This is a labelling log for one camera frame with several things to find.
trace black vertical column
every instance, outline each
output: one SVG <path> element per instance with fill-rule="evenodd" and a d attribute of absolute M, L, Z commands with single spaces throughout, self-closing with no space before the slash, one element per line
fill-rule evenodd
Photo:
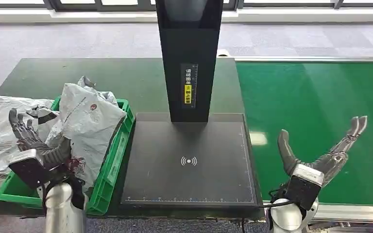
<path fill-rule="evenodd" d="M 156 0 L 171 121 L 207 122 L 222 0 Z"/>

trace wireless symbol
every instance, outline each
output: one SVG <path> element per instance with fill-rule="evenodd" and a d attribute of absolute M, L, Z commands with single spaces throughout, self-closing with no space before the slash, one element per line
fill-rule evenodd
<path fill-rule="evenodd" d="M 182 166 L 185 166 L 185 164 L 192 164 L 194 166 L 196 166 L 198 163 L 198 160 L 196 157 L 193 157 L 192 159 L 186 159 L 185 157 L 182 157 L 181 158 L 181 165 Z"/>

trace yellow label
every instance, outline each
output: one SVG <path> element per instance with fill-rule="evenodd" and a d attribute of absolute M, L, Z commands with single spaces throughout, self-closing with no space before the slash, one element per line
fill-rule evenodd
<path fill-rule="evenodd" d="M 185 85 L 185 103 L 191 104 L 192 85 Z"/>

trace black scanning platform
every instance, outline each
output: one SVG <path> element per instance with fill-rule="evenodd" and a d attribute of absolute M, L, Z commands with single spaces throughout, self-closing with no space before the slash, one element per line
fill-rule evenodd
<path fill-rule="evenodd" d="M 169 114 L 137 114 L 121 204 L 259 205 L 248 138 L 243 114 L 211 114 L 208 122 L 171 122 Z"/>

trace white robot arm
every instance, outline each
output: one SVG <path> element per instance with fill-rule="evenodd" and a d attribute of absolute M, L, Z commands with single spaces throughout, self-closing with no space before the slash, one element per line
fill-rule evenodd
<path fill-rule="evenodd" d="M 328 153 L 313 163 L 297 159 L 289 146 L 289 135 L 282 130 L 278 137 L 278 148 L 285 172 L 290 176 L 282 184 L 271 203 L 288 203 L 267 209 L 270 233 L 301 233 L 318 209 L 318 193 L 342 169 L 348 160 L 347 151 L 367 127 L 367 116 L 354 117 L 351 128 Z"/>

